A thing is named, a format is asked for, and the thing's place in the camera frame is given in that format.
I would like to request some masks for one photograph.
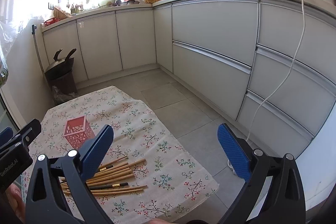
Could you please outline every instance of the white cabinet door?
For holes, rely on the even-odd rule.
[[[89,79],[122,70],[114,12],[84,18],[77,28]]]
[[[54,61],[55,52],[59,49],[63,51],[59,54],[59,58],[65,58],[68,53],[76,48],[76,52],[72,55],[75,58],[73,64],[73,78],[75,82],[88,80],[79,46],[76,23],[61,25],[43,33],[45,49],[47,51],[48,61],[51,64]]]
[[[254,113],[262,101],[261,97],[248,91],[237,122],[249,130]],[[268,102],[259,108],[251,133],[280,157],[286,153],[297,157],[312,140],[307,130]]]
[[[174,4],[173,40],[196,45],[252,66],[258,0],[193,0]]]
[[[174,74],[233,119],[246,92],[251,68],[199,47],[173,43]]]
[[[305,9],[306,28],[297,60],[336,83],[336,28],[310,16],[309,13],[314,13],[312,8],[305,7]],[[301,11],[261,4],[259,44],[293,57],[302,28]]]
[[[117,12],[117,28],[124,69],[156,63],[152,9]]]
[[[268,97],[288,74],[292,58],[259,46],[249,90]],[[336,98],[336,86],[318,72],[296,62],[291,74],[269,102],[316,135]]]
[[[173,72],[171,6],[154,9],[154,25],[157,62]]]

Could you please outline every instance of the white cable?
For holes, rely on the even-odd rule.
[[[293,57],[293,61],[292,61],[292,64],[291,64],[291,67],[289,69],[289,72],[287,74],[287,76],[284,78],[284,80],[281,82],[281,84],[271,93],[271,95],[269,95],[265,100],[262,101],[262,103],[258,106],[256,112],[254,113],[254,116],[253,116],[253,119],[252,119],[252,122],[251,122],[251,125],[250,125],[250,128],[249,128],[249,133],[247,135],[247,139],[246,141],[249,140],[250,138],[250,135],[251,135],[251,128],[252,128],[252,124],[253,124],[253,121],[254,121],[254,118],[259,110],[259,108],[263,105],[264,102],[266,102],[275,92],[277,92],[277,90],[283,85],[283,83],[287,80],[287,78],[289,77],[291,71],[292,71],[292,68],[293,68],[293,65],[294,65],[294,62],[295,62],[295,59],[296,59],[296,55],[297,55],[297,52],[299,51],[299,48],[300,48],[300,45],[301,45],[301,42],[302,42],[302,38],[303,38],[303,34],[305,33],[305,28],[306,28],[306,22],[305,22],[305,3],[303,0],[301,0],[301,5],[302,5],[302,15],[303,15],[303,29],[302,29],[302,34],[301,34],[301,37],[300,37],[300,40],[299,40],[299,44],[296,48],[296,51],[295,51],[295,54],[294,54],[294,57]]]

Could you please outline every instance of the wall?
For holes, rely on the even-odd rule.
[[[21,22],[24,27],[7,56],[9,76],[1,89],[6,106],[19,126],[32,118],[42,120],[53,106],[31,34],[32,24],[39,26],[44,18],[50,18],[48,2],[57,3],[57,0],[0,0],[1,21]],[[38,35],[38,43],[42,43],[41,35]],[[40,50],[40,54],[45,62],[45,52]]]

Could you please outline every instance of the table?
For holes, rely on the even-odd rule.
[[[34,163],[22,176],[24,198],[38,155],[59,157],[71,150],[62,137],[64,127],[67,120],[82,115],[86,115],[95,134],[105,124],[113,127],[114,141],[103,163],[124,155],[129,163],[146,159],[132,167],[135,178],[126,180],[130,186],[148,185],[144,192],[96,197],[115,224],[146,223],[156,217],[173,222],[218,189],[218,183],[144,102],[110,86],[47,111],[42,132],[29,147]],[[72,197],[66,196],[66,200],[74,216],[81,218]]]

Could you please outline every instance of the red plastic basket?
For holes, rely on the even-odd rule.
[[[53,24],[53,23],[56,23],[56,22],[59,22],[59,21],[60,21],[60,19],[53,17],[53,18],[50,18],[50,19],[46,20],[46,21],[44,22],[44,24],[45,24],[46,26],[49,26],[49,25],[51,25],[51,24]]]
[[[93,139],[95,134],[86,116],[81,116],[67,121],[63,137],[74,149],[78,150],[86,140]]]

